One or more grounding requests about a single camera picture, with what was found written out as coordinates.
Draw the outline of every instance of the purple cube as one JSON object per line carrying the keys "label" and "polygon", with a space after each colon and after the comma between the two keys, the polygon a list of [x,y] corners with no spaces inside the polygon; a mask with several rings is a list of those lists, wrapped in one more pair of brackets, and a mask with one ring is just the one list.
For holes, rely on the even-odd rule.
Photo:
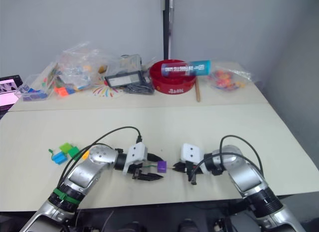
{"label": "purple cube", "polygon": [[167,162],[166,161],[158,161],[158,173],[166,173]]}

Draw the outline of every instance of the red container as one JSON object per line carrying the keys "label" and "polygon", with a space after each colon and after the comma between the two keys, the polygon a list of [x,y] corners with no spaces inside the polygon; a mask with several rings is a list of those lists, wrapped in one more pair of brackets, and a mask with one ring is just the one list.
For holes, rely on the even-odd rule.
{"label": "red container", "polygon": [[161,65],[164,63],[170,62],[183,62],[181,60],[163,60],[155,63],[150,68],[150,76],[152,79],[152,83],[155,89],[159,92],[165,94],[182,94],[189,91],[194,83],[195,83],[195,76],[181,76],[181,77],[164,77],[161,74]]}

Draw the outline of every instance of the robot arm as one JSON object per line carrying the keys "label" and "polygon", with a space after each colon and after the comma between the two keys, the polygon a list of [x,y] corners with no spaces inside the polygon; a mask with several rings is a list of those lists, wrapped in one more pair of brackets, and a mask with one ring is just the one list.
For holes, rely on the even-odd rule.
{"label": "robot arm", "polygon": [[[224,146],[222,153],[242,155],[239,148],[233,145]],[[182,172],[182,164],[185,164],[184,172],[187,172],[191,183],[196,185],[195,176],[190,177],[193,166],[205,158],[218,154],[219,150],[204,154],[198,147],[184,144],[181,151],[181,163],[175,164],[175,170]],[[254,166],[236,155],[223,155],[223,167],[262,229],[278,232],[289,227],[296,232],[306,232],[291,211],[274,195],[264,177]],[[200,165],[200,170],[203,174],[220,175],[223,171],[220,157],[216,156],[205,161]]]}
{"label": "robot arm", "polygon": [[124,175],[133,174],[132,179],[146,181],[162,178],[157,174],[142,173],[141,163],[146,161],[149,155],[142,142],[130,147],[127,154],[119,153],[105,145],[91,147],[89,157],[76,166],[60,186],[53,190],[20,232],[59,232],[63,228],[68,231],[65,224],[73,218],[79,204],[104,170],[114,168],[123,171]]}

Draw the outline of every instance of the table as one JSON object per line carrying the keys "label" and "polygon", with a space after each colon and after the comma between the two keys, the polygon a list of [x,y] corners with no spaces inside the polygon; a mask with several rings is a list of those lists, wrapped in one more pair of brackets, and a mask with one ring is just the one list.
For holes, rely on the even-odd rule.
{"label": "table", "polygon": [[[102,134],[125,125],[139,128],[149,152],[167,160],[169,167],[179,160],[183,143],[210,152],[218,148],[222,136],[242,136],[259,152],[265,178],[276,195],[319,191],[319,184],[314,183],[319,171],[254,85],[238,90],[248,96],[240,98],[240,102],[234,99],[238,98],[235,93],[219,94],[210,88],[202,89],[204,86],[203,103],[193,103],[193,91],[165,97],[156,93],[153,98],[162,98],[158,104],[146,99],[147,104],[142,98],[135,99],[140,102],[135,104],[129,101],[131,96],[125,100],[126,106],[117,104],[124,96],[103,106],[74,102],[76,99],[70,99],[71,105],[64,104],[56,98],[41,105],[17,103],[0,121],[0,211],[34,211],[48,198],[64,168],[51,161],[48,148],[64,142],[83,148]],[[56,108],[50,106],[50,100]],[[103,142],[127,150],[135,139],[136,132],[127,129]],[[241,141],[229,138],[225,142],[238,146],[257,163],[253,152]],[[120,171],[106,171],[79,208],[240,198],[227,173],[198,176],[197,182],[197,186],[192,186],[185,174],[170,169],[163,179],[154,182],[132,180]]]}

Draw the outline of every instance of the black cable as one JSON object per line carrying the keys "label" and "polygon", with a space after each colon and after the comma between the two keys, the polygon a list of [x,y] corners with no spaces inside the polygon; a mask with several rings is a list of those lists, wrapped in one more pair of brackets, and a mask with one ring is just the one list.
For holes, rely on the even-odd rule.
{"label": "black cable", "polygon": [[116,131],[119,131],[119,130],[122,130],[122,129],[126,129],[126,128],[131,128],[131,129],[136,130],[136,131],[138,132],[138,134],[139,134],[139,137],[141,136],[141,133],[140,133],[140,131],[138,130],[138,128],[136,128],[136,127],[134,127],[134,126],[123,126],[123,127],[114,129],[113,131],[110,131],[110,132],[104,134],[103,136],[101,136],[99,139],[97,139],[97,140],[96,140],[95,142],[93,142],[92,144],[95,144],[96,142],[98,142],[99,140],[103,139],[104,137],[110,135],[110,134],[113,133],[113,132],[116,132]]}
{"label": "black cable", "polygon": [[214,207],[200,207],[197,205],[192,205],[191,206],[200,209],[200,210],[204,210],[204,211],[209,211],[209,210],[221,210],[221,209],[227,209],[227,207],[221,207],[221,206],[214,206]]}
{"label": "black cable", "polygon": [[[123,127],[114,129],[114,130],[112,130],[112,131],[110,131],[110,132],[104,134],[104,135],[101,136],[99,139],[95,140],[91,145],[88,145],[88,146],[84,147],[84,148],[83,148],[82,150],[80,150],[75,156],[73,156],[73,158],[71,158],[71,160],[70,160],[70,161],[68,162],[68,164],[65,166],[65,168],[64,168],[64,170],[63,170],[63,172],[62,172],[62,174],[61,174],[61,176],[60,176],[60,179],[59,179],[59,182],[58,182],[57,187],[59,187],[59,186],[62,184],[62,182],[63,182],[63,181],[65,180],[65,178],[67,177],[67,175],[71,172],[71,170],[74,168],[74,166],[76,165],[76,163],[80,160],[80,158],[85,154],[85,152],[86,152],[88,149],[90,149],[90,148],[91,148],[92,146],[94,146],[94,145],[99,145],[99,144],[101,144],[101,145],[106,145],[106,144],[97,143],[97,142],[100,141],[101,139],[103,139],[104,137],[106,137],[106,136],[112,134],[113,132],[116,132],[116,131],[119,131],[119,130],[122,130],[122,129],[127,129],[127,128],[131,128],[131,129],[134,129],[134,130],[137,131],[138,137],[137,137],[136,143],[142,141],[142,136],[141,136],[141,133],[140,133],[139,129],[136,128],[136,127],[134,127],[134,126],[123,126]],[[79,156],[79,157],[77,158],[77,160],[73,163],[73,165],[72,165],[71,168],[67,171],[67,173],[65,173],[66,170],[67,170],[67,168],[69,167],[69,165],[71,164],[71,162],[74,160],[74,158],[77,157],[77,155],[80,155],[80,156]]]}
{"label": "black cable", "polygon": [[[74,168],[74,166],[76,165],[76,163],[81,159],[81,157],[92,147],[92,146],[95,146],[95,145],[104,145],[104,146],[108,146],[109,148],[112,149],[112,147],[110,147],[109,145],[106,145],[104,143],[95,143],[94,145],[91,144],[89,146],[86,146],[84,147],[82,150],[80,150],[78,153],[76,153],[72,158],[71,160],[68,162],[68,164],[65,166],[62,174],[61,174],[61,177],[59,179],[59,183],[58,183],[58,186],[57,188],[61,185],[61,183],[66,179],[66,177],[68,176],[68,174],[72,171],[72,169]],[[68,168],[68,166],[71,164],[71,162],[74,160],[74,158],[76,158],[78,155],[80,155],[72,164],[72,166],[69,168],[69,170],[67,171],[67,173],[65,173],[66,169]]]}
{"label": "black cable", "polygon": [[[253,167],[255,167],[255,169],[256,169],[257,171],[259,171],[259,173],[261,173],[260,170],[259,170],[259,168],[255,165],[255,163],[252,162],[251,160],[249,160],[248,158],[244,157],[243,155],[240,155],[240,154],[237,154],[237,153],[232,153],[232,152],[223,152],[222,154],[223,154],[223,155],[238,156],[238,157],[244,159],[245,161],[249,162]],[[199,169],[199,167],[200,167],[201,164],[203,164],[205,161],[211,160],[211,159],[213,159],[213,158],[215,158],[215,157],[217,157],[217,156],[220,156],[220,154],[211,155],[211,156],[209,156],[209,157],[207,157],[207,158],[201,160],[201,161],[197,164],[197,166],[192,170],[192,172],[191,172],[191,174],[190,174],[190,176],[189,176],[188,181],[191,181],[191,179],[192,179],[193,176],[196,174],[196,171]]]}
{"label": "black cable", "polygon": [[259,163],[259,167],[260,167],[260,173],[264,176],[264,169],[263,169],[263,165],[261,163],[261,160],[260,160],[260,157],[257,153],[257,151],[255,150],[255,148],[248,142],[246,141],[245,139],[239,137],[239,136],[235,136],[235,135],[227,135],[227,136],[224,136],[223,138],[221,138],[220,140],[220,144],[219,144],[219,157],[220,157],[220,166],[221,168],[225,169],[224,168],[224,161],[223,161],[223,157],[222,157],[222,147],[223,147],[223,141],[227,138],[227,137],[234,137],[234,138],[237,138],[243,142],[245,142],[252,150],[253,152],[255,153],[257,159],[258,159],[258,163]]}

